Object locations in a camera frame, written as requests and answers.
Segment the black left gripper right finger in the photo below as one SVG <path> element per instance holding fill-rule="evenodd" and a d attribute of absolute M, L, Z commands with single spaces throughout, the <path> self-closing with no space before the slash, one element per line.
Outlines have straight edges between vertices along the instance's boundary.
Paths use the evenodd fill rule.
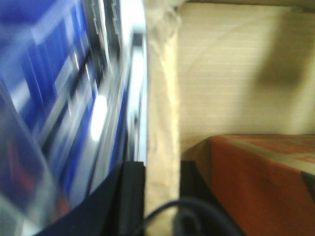
<path fill-rule="evenodd" d="M 206 184 L 196 163 L 190 160 L 181 161 L 180 171 L 180 197 L 198 201 L 202 210 L 212 207 L 218 212 L 215 216 L 207 216 L 196 209 L 189 210 L 195 219 L 184 221 L 187 229 L 196 230 L 200 236 L 225 236 L 224 231 L 226 230 L 231 230 L 228 233 L 229 236 L 244 236 L 243 230 L 227 213 Z"/>

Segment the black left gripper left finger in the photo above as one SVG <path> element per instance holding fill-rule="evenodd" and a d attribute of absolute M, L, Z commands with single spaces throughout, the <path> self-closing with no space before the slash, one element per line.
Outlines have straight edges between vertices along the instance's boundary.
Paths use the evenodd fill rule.
<path fill-rule="evenodd" d="M 124 161 L 100 186 L 40 236 L 127 236 L 143 220 L 145 166 Z"/>

